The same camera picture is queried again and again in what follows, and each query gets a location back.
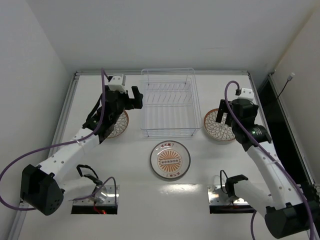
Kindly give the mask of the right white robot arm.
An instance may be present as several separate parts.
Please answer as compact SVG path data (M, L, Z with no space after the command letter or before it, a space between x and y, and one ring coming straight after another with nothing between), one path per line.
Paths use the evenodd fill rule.
M226 115L236 141L253 160L269 192L254 186L243 174L227 177L224 189L229 198L242 198L263 218L267 229L276 239L310 231L314 239L313 221L319 213L314 200L307 200L303 192L276 159L276 150L267 130L255 123L258 106L249 99L222 99L216 122Z

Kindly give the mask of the orange sunburst plate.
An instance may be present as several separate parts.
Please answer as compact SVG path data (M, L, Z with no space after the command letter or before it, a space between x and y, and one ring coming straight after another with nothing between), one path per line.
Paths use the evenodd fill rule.
M149 156L153 173L166 181L182 178L191 166L191 155L180 142L166 140L156 145Z

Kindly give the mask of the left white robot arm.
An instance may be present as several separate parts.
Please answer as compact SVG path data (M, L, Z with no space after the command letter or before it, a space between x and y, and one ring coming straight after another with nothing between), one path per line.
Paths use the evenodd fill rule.
M133 98L127 90L120 91L111 85L104 87L97 103L84 124L73 137L71 144L63 145L51 157L37 166L27 165L21 176L20 197L45 216L53 214L62 204L66 187L64 176L77 162L100 145L114 130L125 110L141 109L143 94L132 86Z

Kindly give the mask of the floral pattern plate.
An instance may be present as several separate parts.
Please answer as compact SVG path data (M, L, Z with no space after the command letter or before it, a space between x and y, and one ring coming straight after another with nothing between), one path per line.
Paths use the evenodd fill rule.
M226 124L227 114L224 113L221 122L216 122L218 108L208 111L203 118L204 131L216 142L229 144L236 140L232 128Z
M113 131L107 138L111 139L120 136L127 129L128 125L129 116L128 113L124 110L115 123Z

